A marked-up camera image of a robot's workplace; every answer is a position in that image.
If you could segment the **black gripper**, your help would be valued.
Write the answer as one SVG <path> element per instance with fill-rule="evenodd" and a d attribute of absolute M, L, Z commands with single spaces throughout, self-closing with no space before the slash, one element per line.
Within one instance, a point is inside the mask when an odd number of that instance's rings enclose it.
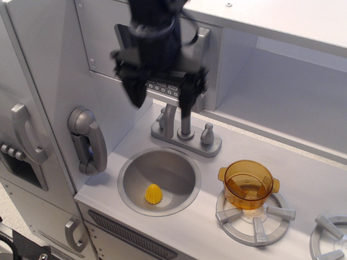
<path fill-rule="evenodd" d="M 136 107 L 146 98 L 149 81 L 158 80 L 180 89 L 179 107 L 182 117 L 187 117 L 197 97 L 206 88 L 208 73 L 200 57 L 189 58 L 183 49 L 200 41 L 199 27 L 193 38 L 183 42 L 179 21 L 163 28 L 129 27 L 116 24 L 114 31 L 120 48 L 111 52 L 115 62 L 114 72 Z"/>

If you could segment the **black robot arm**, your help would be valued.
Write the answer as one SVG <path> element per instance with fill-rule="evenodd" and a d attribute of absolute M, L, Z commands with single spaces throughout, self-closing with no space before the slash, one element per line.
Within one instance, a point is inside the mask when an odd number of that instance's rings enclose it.
<path fill-rule="evenodd" d="M 146 97 L 146 83 L 161 80 L 178 87 L 179 107 L 186 118 L 198 96 L 205 92 L 207 69 L 189 58 L 183 48 L 196 44 L 198 36 L 182 42 L 180 16 L 185 1 L 130 1 L 131 23 L 114 27 L 118 50 L 111 52 L 115 74 L 136 107 Z"/>

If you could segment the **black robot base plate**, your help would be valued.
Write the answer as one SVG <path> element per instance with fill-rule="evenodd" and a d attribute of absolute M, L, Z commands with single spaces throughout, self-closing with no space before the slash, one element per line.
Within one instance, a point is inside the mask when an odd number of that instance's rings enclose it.
<path fill-rule="evenodd" d="M 1 218 L 1 259 L 55 259 L 49 246 L 40 246 L 3 224 Z"/>

